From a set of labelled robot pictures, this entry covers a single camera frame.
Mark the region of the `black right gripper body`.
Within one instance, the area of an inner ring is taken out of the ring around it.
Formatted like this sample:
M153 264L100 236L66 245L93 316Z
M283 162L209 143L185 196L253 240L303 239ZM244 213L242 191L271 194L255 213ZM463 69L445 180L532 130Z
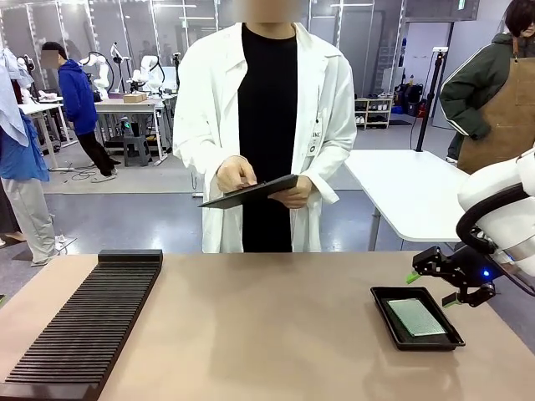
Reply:
M504 275L489 255L481 254L467 245L458 247L447 257L443 270L446 272L444 280L458 288L481 287Z

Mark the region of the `person's right hand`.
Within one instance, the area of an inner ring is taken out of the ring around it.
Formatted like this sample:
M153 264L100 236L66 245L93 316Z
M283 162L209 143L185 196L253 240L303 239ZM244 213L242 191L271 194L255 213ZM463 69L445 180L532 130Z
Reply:
M251 164L240 155L226 158L217 170L217 186L224 194L255 184L257 177Z

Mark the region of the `person's left hand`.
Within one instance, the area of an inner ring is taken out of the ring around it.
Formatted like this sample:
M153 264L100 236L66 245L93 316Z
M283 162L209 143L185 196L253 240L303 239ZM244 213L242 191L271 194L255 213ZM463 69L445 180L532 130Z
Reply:
M269 199L278 201L290 210L297 210L307 205L313 190L313 182L307 176L300 175L293 188L274 193Z

